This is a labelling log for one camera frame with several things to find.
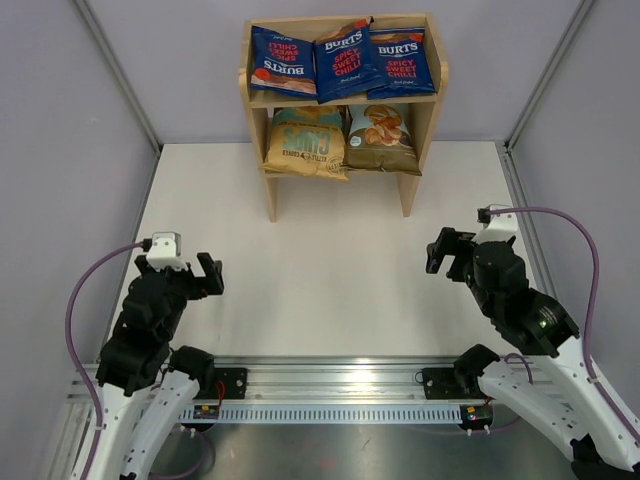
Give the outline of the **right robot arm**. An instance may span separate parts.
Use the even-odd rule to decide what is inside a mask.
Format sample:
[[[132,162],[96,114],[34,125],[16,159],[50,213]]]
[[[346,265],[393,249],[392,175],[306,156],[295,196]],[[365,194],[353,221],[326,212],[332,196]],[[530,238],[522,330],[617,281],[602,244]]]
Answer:
[[[426,271],[437,273],[452,256],[447,278],[466,285],[502,339],[533,361],[563,399],[517,377],[506,359],[481,344],[454,362],[456,389],[508,406],[561,451],[579,479],[638,478],[639,442],[628,430],[638,419],[606,404],[588,373],[578,326],[557,300],[530,286],[514,241],[512,230],[480,241],[445,227],[426,248]]]

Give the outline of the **yellow kettle chips bag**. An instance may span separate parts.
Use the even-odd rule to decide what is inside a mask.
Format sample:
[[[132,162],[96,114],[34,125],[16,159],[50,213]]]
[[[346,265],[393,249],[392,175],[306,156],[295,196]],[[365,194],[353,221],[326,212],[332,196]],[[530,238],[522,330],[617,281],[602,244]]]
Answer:
[[[277,108],[261,168],[347,182],[344,123],[344,109],[339,106]]]

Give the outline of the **light blue cassava chips bag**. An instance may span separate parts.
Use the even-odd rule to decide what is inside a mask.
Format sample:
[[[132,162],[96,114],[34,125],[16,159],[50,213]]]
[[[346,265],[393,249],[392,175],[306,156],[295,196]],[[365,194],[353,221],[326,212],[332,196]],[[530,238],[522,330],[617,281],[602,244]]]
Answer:
[[[348,110],[348,169],[421,175],[406,104],[350,105]]]

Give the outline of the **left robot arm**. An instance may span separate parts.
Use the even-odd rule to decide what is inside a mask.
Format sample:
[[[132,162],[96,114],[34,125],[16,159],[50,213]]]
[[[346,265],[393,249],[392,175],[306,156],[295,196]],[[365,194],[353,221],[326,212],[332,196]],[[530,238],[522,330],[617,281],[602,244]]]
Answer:
[[[224,291],[223,264],[197,256],[197,276],[177,256],[150,264],[135,260],[131,282],[111,338],[89,384],[96,425],[83,441],[74,479],[146,479],[179,415],[208,396],[216,374],[211,354],[170,342],[187,304]]]

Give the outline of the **blue Burts bag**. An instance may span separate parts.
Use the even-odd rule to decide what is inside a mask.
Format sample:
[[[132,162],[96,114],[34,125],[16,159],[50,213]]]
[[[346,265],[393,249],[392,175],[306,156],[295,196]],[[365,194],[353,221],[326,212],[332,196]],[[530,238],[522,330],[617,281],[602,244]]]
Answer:
[[[313,44],[253,26],[254,63],[250,85],[298,98],[317,97]]]
[[[424,37],[423,28],[384,29],[371,33],[384,84],[367,92],[369,100],[436,92],[426,58]]]
[[[313,42],[320,104],[366,93],[385,83],[371,39],[372,20],[352,21]]]

